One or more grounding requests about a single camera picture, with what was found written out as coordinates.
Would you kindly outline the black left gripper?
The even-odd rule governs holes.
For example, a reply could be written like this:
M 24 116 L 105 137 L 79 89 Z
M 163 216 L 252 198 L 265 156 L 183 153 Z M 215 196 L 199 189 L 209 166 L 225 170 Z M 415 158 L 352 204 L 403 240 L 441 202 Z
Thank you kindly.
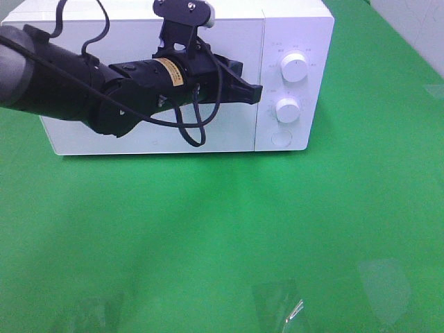
M 198 104 L 259 103 L 262 85 L 246 82 L 241 76 L 243 63 L 222 55 L 199 51 L 194 59 L 185 54 L 173 56 L 182 71 L 191 99 Z

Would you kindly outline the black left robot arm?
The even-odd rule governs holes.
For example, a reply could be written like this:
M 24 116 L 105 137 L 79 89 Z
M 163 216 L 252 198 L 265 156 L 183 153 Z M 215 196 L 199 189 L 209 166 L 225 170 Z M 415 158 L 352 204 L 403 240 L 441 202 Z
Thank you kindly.
M 241 62 L 212 53 L 161 48 L 148 60 L 105 65 L 50 41 L 34 26 L 1 28 L 1 106 L 123 137 L 139 122 L 183 105 L 256 104 L 260 85 L 242 77 Z

